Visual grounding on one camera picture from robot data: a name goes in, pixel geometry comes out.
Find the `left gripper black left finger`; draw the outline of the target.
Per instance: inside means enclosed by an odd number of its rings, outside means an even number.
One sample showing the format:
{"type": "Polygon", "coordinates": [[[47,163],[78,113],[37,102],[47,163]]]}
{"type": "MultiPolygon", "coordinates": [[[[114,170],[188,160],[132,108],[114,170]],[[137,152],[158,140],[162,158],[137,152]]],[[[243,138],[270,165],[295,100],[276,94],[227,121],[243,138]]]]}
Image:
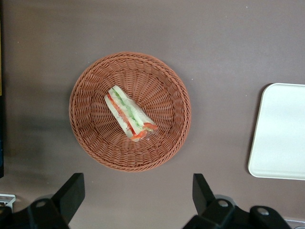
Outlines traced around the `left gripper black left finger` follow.
{"type": "Polygon", "coordinates": [[[84,174],[75,173],[50,198],[39,198],[21,211],[0,208],[2,229],[68,229],[85,198],[84,174]]]}

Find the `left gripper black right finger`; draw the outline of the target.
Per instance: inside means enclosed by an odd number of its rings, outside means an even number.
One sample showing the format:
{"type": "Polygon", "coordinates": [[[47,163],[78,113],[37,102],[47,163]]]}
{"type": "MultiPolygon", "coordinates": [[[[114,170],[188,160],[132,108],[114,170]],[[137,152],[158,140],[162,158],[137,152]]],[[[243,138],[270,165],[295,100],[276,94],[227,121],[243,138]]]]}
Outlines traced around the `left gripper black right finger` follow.
{"type": "Polygon", "coordinates": [[[273,208],[253,206],[246,212],[225,198],[216,198],[203,174],[193,175],[193,202],[197,215],[185,224],[185,229],[290,228],[273,208]]]}

